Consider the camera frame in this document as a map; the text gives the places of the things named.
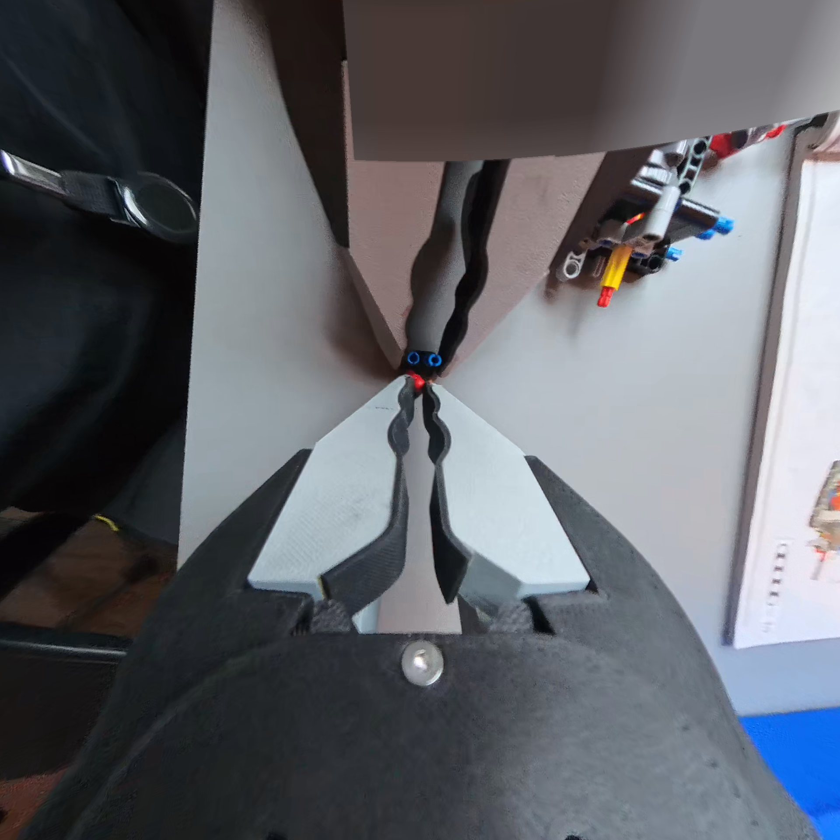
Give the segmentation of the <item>lego instruction booklet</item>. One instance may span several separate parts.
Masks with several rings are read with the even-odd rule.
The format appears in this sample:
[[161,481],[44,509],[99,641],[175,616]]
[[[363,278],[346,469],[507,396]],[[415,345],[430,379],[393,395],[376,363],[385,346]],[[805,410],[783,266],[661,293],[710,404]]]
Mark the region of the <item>lego instruction booklet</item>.
[[791,165],[728,620],[736,649],[838,638],[838,139]]

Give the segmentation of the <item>lego chassis assembly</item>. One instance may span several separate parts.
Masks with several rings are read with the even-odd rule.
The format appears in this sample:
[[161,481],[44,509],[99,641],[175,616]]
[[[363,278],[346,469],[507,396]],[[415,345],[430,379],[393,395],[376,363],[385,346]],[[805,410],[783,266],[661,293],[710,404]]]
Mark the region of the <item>lego chassis assembly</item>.
[[730,235],[734,220],[692,196],[702,172],[784,133],[824,129],[837,115],[826,112],[653,148],[590,232],[560,250],[547,288],[556,290],[572,281],[594,286],[597,306],[608,308],[624,282],[650,277],[679,261],[680,243]]

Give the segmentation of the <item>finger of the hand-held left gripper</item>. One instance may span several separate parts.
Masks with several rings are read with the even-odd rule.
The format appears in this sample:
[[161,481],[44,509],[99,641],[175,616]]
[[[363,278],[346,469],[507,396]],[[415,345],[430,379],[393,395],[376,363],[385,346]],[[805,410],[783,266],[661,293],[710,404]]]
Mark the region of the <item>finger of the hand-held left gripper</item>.
[[459,284],[459,163],[351,161],[344,262],[388,361],[437,353]]
[[468,297],[458,309],[451,375],[546,277],[589,192],[605,153],[514,159],[493,187],[492,219],[479,234]]

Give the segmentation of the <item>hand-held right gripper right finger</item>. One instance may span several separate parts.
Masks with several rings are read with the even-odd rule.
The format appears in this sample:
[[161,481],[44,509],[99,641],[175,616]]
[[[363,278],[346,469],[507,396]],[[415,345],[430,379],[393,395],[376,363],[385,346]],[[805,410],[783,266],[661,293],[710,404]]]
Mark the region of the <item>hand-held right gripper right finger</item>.
[[443,386],[423,419],[434,466],[434,568],[446,603],[508,604],[591,582],[527,456]]

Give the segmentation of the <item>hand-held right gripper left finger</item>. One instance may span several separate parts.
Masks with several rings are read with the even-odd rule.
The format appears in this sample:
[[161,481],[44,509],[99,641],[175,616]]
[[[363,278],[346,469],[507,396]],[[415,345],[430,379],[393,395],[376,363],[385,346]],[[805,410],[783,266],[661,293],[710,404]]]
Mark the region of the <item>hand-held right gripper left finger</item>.
[[356,616],[396,582],[416,393],[412,377],[395,378],[307,452],[248,573],[252,588],[336,602]]

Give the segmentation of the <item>blue plastic storage bin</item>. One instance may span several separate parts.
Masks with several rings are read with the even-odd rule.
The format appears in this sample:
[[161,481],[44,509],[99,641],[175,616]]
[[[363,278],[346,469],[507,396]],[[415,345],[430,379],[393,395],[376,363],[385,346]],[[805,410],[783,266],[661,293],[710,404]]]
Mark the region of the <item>blue plastic storage bin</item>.
[[839,838],[839,708],[741,717],[764,761],[824,839]]

